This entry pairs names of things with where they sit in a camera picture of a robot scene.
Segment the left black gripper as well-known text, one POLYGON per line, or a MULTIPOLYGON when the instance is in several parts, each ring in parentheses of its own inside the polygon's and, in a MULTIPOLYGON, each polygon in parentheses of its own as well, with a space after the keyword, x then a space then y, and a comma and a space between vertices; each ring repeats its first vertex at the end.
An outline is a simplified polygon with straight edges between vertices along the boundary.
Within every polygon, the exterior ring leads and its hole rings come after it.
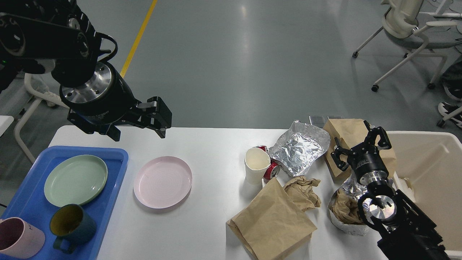
POLYGON ((141 103, 108 62, 97 62, 93 75, 84 84, 74 88, 61 85, 59 95, 70 109, 68 121, 86 134, 97 132, 118 142, 121 131, 113 124, 135 106, 139 124, 160 138, 165 138, 172 126, 172 112, 163 99, 153 96, 141 103))

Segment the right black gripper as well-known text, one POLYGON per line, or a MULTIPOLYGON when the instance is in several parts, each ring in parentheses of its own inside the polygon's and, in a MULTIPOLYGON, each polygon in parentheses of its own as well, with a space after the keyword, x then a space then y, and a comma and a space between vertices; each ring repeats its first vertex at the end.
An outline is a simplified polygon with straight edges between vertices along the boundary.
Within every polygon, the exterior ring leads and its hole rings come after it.
POLYGON ((334 138, 335 146, 331 152, 331 157, 340 171, 344 172, 351 165, 357 182, 367 186, 373 182, 388 179, 389 172, 380 156, 379 150, 389 150, 392 148, 386 130, 379 126, 374 127, 364 120, 363 123, 368 130, 368 134, 363 143, 346 149, 341 146, 340 140, 334 138), (343 161, 340 156, 346 155, 349 163, 343 161))

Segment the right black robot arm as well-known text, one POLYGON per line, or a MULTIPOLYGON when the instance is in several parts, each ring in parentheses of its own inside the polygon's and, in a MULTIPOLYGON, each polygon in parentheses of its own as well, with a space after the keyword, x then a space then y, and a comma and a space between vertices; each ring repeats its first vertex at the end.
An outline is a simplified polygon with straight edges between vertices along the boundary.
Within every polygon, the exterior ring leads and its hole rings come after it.
POLYGON ((338 169, 351 168, 354 184, 366 191, 356 195, 358 213, 365 225, 379 232, 377 245, 390 260, 448 260, 436 224, 401 190, 393 188, 380 150, 391 149, 382 127, 363 122, 364 141, 343 148, 338 138, 331 157, 338 169))

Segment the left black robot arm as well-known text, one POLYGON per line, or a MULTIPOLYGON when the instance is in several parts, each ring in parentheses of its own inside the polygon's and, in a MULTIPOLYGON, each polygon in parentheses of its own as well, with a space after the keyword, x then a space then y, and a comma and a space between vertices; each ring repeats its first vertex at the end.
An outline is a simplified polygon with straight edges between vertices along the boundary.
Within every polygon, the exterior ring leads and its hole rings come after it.
POLYGON ((118 125, 148 128, 165 138, 172 113, 159 96, 137 100, 109 63, 116 40, 98 32, 75 0, 2 0, 1 90, 20 72, 51 73, 67 119, 83 132, 119 141, 118 125))

